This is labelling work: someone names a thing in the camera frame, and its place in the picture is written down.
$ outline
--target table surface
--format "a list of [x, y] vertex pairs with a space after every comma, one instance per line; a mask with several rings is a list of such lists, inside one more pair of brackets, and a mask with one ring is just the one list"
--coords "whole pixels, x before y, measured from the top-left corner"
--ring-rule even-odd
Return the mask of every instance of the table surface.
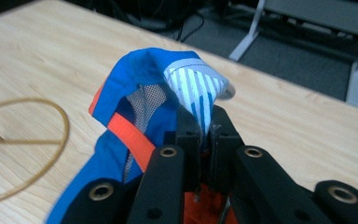
[[[29, 188], [0, 201], [0, 223], [45, 220], [104, 131], [88, 113], [93, 95], [119, 58], [147, 47], [193, 49], [59, 1], [35, 2], [0, 15], [0, 103], [49, 99], [70, 121], [60, 158]], [[216, 103], [247, 145], [266, 149], [308, 189], [327, 179], [358, 188], [358, 108], [193, 50], [235, 85], [232, 100]], [[47, 105], [9, 105], [0, 108], [0, 135], [58, 139], [62, 119]], [[40, 171], [56, 150], [54, 145], [0, 145], [0, 193]]]

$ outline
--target chair leg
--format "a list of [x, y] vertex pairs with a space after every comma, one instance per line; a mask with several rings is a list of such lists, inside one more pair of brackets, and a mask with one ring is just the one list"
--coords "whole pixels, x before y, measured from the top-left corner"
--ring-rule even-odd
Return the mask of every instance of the chair leg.
[[354, 62], [351, 67], [346, 102], [349, 105], [358, 106], [358, 62]]
[[265, 3], [266, 0], [260, 0], [258, 2], [248, 35], [246, 35], [246, 37], [240, 42], [240, 44], [231, 52], [231, 54], [228, 56], [229, 59], [237, 62], [257, 37], [257, 26], [260, 21], [261, 14], [263, 13]]

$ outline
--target blue and white striped cloth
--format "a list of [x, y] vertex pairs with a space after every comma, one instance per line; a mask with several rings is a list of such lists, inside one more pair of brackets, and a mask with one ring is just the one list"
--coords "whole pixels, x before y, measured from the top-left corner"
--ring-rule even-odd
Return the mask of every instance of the blue and white striped cloth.
[[211, 125], [214, 101], [225, 93], [228, 80], [196, 58], [170, 64], [164, 71], [164, 78], [179, 102], [194, 115], [205, 138]]

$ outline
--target brown rubber band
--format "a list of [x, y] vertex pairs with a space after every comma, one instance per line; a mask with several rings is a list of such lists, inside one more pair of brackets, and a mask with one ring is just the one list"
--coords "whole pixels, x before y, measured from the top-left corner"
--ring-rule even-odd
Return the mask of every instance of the brown rubber band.
[[34, 102], [44, 105], [50, 105], [53, 108], [55, 108], [58, 112], [60, 112], [63, 120], [63, 136], [62, 140], [5, 140], [0, 136], [0, 144], [18, 144], [18, 145], [38, 145], [38, 144], [49, 144], [49, 145], [59, 145], [59, 149], [55, 152], [53, 157], [50, 159], [50, 161], [42, 168], [41, 171], [39, 171], [37, 174], [32, 176], [30, 179], [26, 180], [25, 182], [19, 184], [13, 189], [10, 189], [4, 193], [0, 194], [0, 201], [20, 192], [23, 189], [28, 188], [31, 186], [37, 179], [39, 179], [41, 176], [43, 176], [57, 161], [57, 159], [61, 156], [66, 142], [68, 140], [69, 136], [69, 119], [68, 115], [65, 113], [65, 111], [57, 104], [46, 100], [46, 99], [40, 99], [40, 98], [23, 98], [23, 99], [16, 99], [16, 100], [10, 100], [3, 103], [0, 103], [0, 107], [6, 106], [6, 105], [14, 105], [14, 104], [21, 104], [21, 103], [28, 103], [28, 102]]

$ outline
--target orange fabric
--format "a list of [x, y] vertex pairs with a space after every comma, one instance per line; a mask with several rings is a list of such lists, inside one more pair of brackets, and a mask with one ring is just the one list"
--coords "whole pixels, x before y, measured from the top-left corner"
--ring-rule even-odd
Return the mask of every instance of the orange fabric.
[[[185, 224], [217, 223], [220, 214], [226, 205], [226, 196], [208, 190], [208, 187], [201, 185], [200, 201], [194, 202], [194, 193], [185, 193]], [[234, 212], [228, 211], [226, 224], [238, 223]]]
[[[141, 170], [145, 172], [147, 164], [155, 146], [132, 123], [118, 113], [115, 113], [107, 128], [114, 133], [138, 162]], [[200, 201], [194, 202], [194, 193], [185, 193], [185, 224], [216, 223], [226, 203], [226, 196], [211, 192], [208, 187], [201, 185]], [[235, 224], [237, 220], [232, 212], [228, 212], [227, 224]]]
[[97, 102], [100, 99], [102, 89], [103, 89], [103, 85], [100, 87], [100, 89], [98, 89], [97, 93], [95, 93], [94, 99], [92, 99], [91, 105], [89, 105], [89, 113], [91, 115], [94, 113], [95, 106], [97, 105]]
[[142, 172], [145, 172], [152, 152], [156, 148], [153, 143], [118, 113], [115, 113], [110, 119], [107, 128], [126, 145]]

